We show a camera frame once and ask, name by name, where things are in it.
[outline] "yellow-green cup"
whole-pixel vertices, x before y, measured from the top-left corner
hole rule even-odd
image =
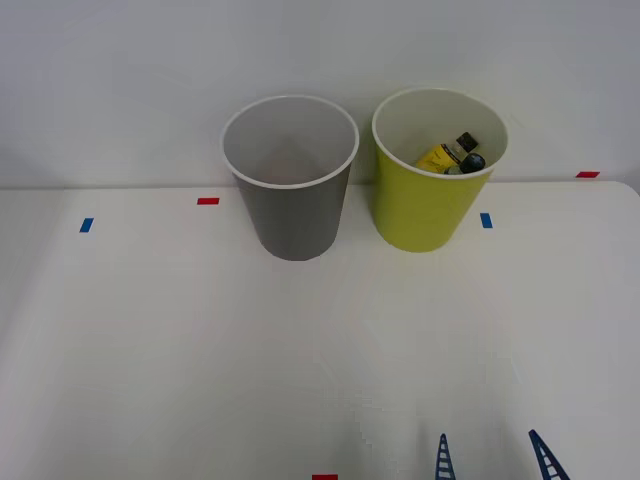
[[[373,116],[378,178],[373,216],[380,235],[408,252],[441,247],[455,231],[507,149],[507,129],[484,103],[434,88],[404,90],[383,101]],[[469,132],[487,166],[465,175],[415,168],[440,143]]]

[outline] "blue lattice object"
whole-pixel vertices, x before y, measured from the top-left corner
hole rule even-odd
[[[438,458],[436,459],[436,480],[456,480],[447,436],[444,433],[440,435],[440,447],[438,447]]]
[[[552,480],[554,478],[558,480],[569,480],[569,475],[566,474],[560,462],[558,462],[553,452],[551,452],[547,444],[540,438],[540,435],[538,435],[535,430],[531,430],[529,432],[529,438],[531,438],[533,449],[536,452],[543,480]]]

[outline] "white wall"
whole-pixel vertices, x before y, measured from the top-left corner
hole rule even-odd
[[[502,113],[495,179],[600,170],[640,187],[632,0],[2,0],[0,186],[205,185],[217,135],[261,96],[345,106],[365,133],[411,85]]]

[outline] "red tape marker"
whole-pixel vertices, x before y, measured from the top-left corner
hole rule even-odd
[[[580,172],[576,175],[576,178],[596,178],[600,175],[600,172]]]
[[[198,199],[198,205],[218,205],[219,203],[220,203],[220,199],[218,197]]]

